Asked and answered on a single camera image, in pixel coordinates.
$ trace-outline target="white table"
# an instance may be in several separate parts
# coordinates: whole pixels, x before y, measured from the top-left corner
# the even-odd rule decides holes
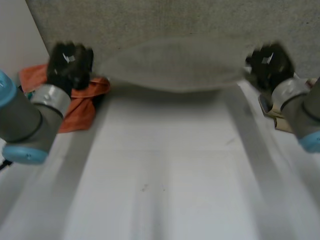
[[[249,104],[237,88],[114,88],[44,165],[1,173],[0,239],[319,239],[319,157],[241,87]]]

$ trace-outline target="gray fabric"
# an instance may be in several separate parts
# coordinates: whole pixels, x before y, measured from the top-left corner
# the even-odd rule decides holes
[[[319,0],[26,0],[44,43],[91,46],[94,67],[123,49],[167,36],[279,39],[299,76],[320,74]]]
[[[240,38],[154,39],[115,55],[97,73],[169,92],[209,91],[241,80],[246,46]]]

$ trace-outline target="gray backdrop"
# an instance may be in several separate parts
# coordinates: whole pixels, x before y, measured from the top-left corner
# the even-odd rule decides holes
[[[95,66],[159,36],[279,39],[303,77],[320,75],[319,0],[26,0],[44,43],[91,46]]]

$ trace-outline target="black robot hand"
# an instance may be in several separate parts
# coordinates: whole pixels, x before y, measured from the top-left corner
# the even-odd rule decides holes
[[[87,88],[93,60],[91,48],[85,48],[82,44],[57,43],[48,63],[48,83],[63,88],[68,94],[71,94],[71,89]]]
[[[271,93],[277,85],[292,78],[295,73],[294,65],[279,43],[254,50],[245,61],[251,66],[251,74],[255,75],[257,86]]]

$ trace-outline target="cable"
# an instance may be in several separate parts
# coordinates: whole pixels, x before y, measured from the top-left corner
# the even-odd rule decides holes
[[[0,165],[0,171],[2,171],[3,169],[5,169],[6,167],[9,167],[13,162],[9,161],[7,159],[4,159],[2,164]]]

